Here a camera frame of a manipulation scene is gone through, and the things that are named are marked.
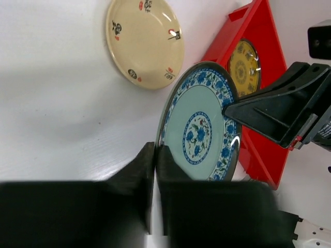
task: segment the plate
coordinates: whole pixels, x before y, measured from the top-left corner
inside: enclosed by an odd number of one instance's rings
[[[182,68],[182,30],[164,0],[113,0],[106,36],[119,70],[138,86],[164,88]]]
[[[238,99],[220,65],[205,61],[179,79],[163,110],[156,147],[169,146],[175,162],[194,180],[231,180],[242,127],[222,115]]]
[[[239,97],[251,94],[261,86],[261,65],[258,53],[247,39],[241,39],[229,60],[229,73]]]

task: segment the blue floral pattern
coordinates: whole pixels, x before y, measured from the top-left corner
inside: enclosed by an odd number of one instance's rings
[[[188,120],[183,134],[183,152],[190,164],[200,164],[212,144],[212,123],[205,112],[196,112]]]
[[[212,90],[213,93],[217,96],[217,99],[222,108],[224,108],[226,105],[234,101],[234,96],[232,95],[232,91],[227,83],[227,79],[225,79],[219,72],[213,69],[199,69],[193,71],[182,82],[182,85],[177,89],[177,92],[173,97],[173,100],[170,104],[168,113],[164,121],[163,129],[161,131],[160,144],[164,144],[164,138],[165,138],[165,133],[167,131],[169,119],[172,111],[176,106],[178,99],[191,87],[197,85],[205,86],[208,87],[210,90]],[[208,180],[211,181],[221,181],[224,179],[224,177],[227,174],[228,168],[230,166],[231,157],[234,151],[234,146],[231,146],[231,141],[234,140],[234,138],[237,135],[236,134],[237,124],[235,121],[227,118],[226,116],[223,116],[223,120],[224,120],[223,143],[218,161],[216,162],[215,168],[208,178]],[[189,141],[195,138],[197,139],[194,148],[193,147],[188,148],[191,153],[187,152],[188,151],[187,148],[185,149],[186,153],[188,154],[188,157],[191,156],[190,159],[191,160],[193,159],[192,161],[195,161],[196,163],[200,159],[204,158],[204,156],[208,153],[208,150],[206,150],[206,148],[204,151],[202,151],[202,143],[201,143],[201,141],[205,139],[206,132],[205,131],[202,132],[202,130],[199,131],[200,128],[199,126],[197,130],[194,129],[194,132],[192,130],[189,130],[188,128],[186,131],[184,131],[184,134],[186,134],[186,136],[185,137],[183,136],[183,147],[184,144],[186,146],[186,144],[189,143]],[[210,140],[212,140],[211,126],[210,126]]]

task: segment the flower motif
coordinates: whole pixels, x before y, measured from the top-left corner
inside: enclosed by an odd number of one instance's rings
[[[169,118],[170,118],[170,111],[168,111],[165,121],[168,122]]]
[[[186,135],[186,140],[187,141],[191,141],[193,139],[194,135],[192,133],[192,131],[189,131]]]
[[[213,179],[214,179],[215,181],[220,181],[220,180],[221,180],[220,176],[217,175],[217,174],[214,174],[214,175],[213,175]]]
[[[223,100],[223,106],[229,105],[231,103],[230,98],[226,98]]]
[[[229,156],[230,155],[230,150],[229,150],[229,148],[228,147],[224,147],[223,149],[222,149],[222,157],[227,157],[227,156]]]
[[[217,81],[217,83],[215,84],[215,88],[216,88],[216,89],[220,89],[220,88],[223,87],[223,85],[224,85],[223,81],[222,81],[222,80],[219,80],[219,81]]]
[[[233,125],[228,125],[228,126],[227,126],[227,132],[229,132],[229,133],[233,133],[233,131],[234,131],[234,127],[233,127]]]
[[[206,78],[206,72],[201,72],[198,76],[198,83],[201,84]]]
[[[173,105],[176,105],[177,100],[178,100],[178,97],[175,97],[174,100],[172,100]]]
[[[197,139],[199,142],[203,141],[203,138],[205,137],[206,135],[206,132],[203,130],[203,128],[199,128],[198,131],[197,131]]]
[[[200,151],[200,146],[197,145],[197,146],[194,148],[194,156],[199,155],[200,152],[201,152],[201,151]]]
[[[185,82],[182,84],[182,89],[185,89],[185,88],[186,88],[186,85],[187,85],[187,81],[185,81]]]

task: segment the blue and white porcelain plate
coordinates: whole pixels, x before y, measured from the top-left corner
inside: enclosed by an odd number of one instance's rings
[[[242,127],[222,110],[237,99],[224,68],[209,61],[194,65],[170,94],[156,146],[169,146],[175,162],[194,180],[231,180]]]

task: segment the red tray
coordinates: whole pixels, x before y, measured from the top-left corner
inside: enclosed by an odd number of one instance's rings
[[[250,40],[259,54],[262,88],[285,73],[287,67],[268,0],[254,0],[229,14],[202,60],[215,61],[226,68],[242,38]],[[277,189],[288,153],[288,149],[243,127],[239,161],[251,178]]]

